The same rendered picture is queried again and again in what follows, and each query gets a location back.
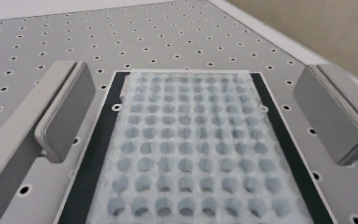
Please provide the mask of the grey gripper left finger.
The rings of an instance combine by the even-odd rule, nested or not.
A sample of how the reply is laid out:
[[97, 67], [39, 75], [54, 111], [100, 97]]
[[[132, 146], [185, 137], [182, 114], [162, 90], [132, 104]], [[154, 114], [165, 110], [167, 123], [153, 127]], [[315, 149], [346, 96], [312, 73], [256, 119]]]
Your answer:
[[0, 220], [37, 157], [63, 163], [96, 94], [86, 62], [56, 61], [0, 129]]

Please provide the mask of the white well plate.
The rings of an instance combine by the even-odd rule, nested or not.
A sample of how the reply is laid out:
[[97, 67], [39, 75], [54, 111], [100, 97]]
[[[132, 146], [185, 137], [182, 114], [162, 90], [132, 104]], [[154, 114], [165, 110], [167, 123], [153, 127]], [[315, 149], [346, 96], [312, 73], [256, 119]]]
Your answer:
[[314, 222], [249, 70], [131, 68], [85, 224]]

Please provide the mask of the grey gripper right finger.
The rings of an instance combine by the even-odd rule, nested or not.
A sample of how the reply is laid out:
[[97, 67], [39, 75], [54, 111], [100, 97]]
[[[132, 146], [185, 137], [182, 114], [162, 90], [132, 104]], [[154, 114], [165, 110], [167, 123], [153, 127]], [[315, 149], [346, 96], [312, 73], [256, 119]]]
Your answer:
[[292, 95], [338, 166], [358, 160], [358, 84], [337, 64], [307, 64]]

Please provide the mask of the grey perforated breadboard plate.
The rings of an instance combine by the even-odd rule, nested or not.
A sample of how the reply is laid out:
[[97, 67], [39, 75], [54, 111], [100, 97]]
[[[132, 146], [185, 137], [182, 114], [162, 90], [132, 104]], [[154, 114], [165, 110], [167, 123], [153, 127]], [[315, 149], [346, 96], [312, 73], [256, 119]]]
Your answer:
[[337, 166], [292, 91], [306, 63], [209, 0], [0, 19], [0, 129], [56, 61], [88, 64], [96, 94], [66, 160], [37, 157], [0, 224], [53, 224], [114, 70], [262, 72], [338, 224], [358, 224], [358, 161]]

